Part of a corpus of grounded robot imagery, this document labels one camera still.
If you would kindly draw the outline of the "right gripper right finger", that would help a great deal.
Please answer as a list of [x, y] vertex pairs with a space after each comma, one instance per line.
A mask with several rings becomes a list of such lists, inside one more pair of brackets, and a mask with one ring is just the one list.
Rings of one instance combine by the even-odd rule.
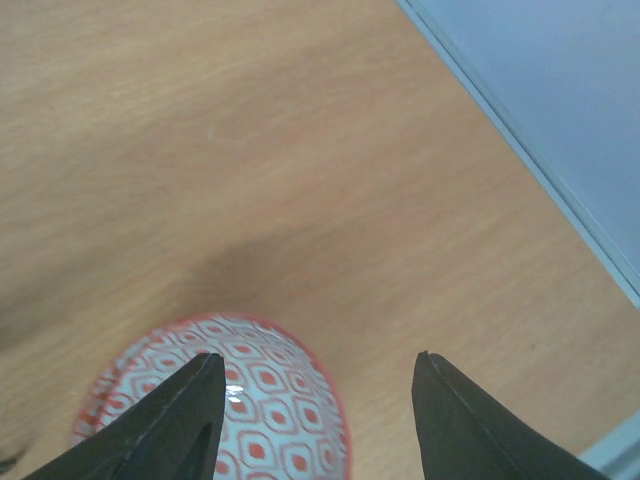
[[529, 427], [443, 356], [415, 362], [412, 404], [427, 479], [603, 479]]

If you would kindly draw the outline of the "red dotted pattern bowl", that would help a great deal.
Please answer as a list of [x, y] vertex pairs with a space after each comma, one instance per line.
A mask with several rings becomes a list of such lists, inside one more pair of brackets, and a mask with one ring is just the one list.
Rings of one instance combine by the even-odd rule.
[[351, 478], [344, 408], [319, 360], [281, 327], [237, 313], [174, 321], [123, 351], [89, 389], [70, 444], [109, 425], [199, 353], [225, 364], [215, 478]]

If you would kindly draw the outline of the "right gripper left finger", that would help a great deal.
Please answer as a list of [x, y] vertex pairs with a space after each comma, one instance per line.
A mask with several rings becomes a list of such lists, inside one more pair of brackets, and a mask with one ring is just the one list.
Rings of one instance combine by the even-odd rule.
[[26, 479], [211, 480], [225, 401], [223, 358], [199, 354], [100, 432]]

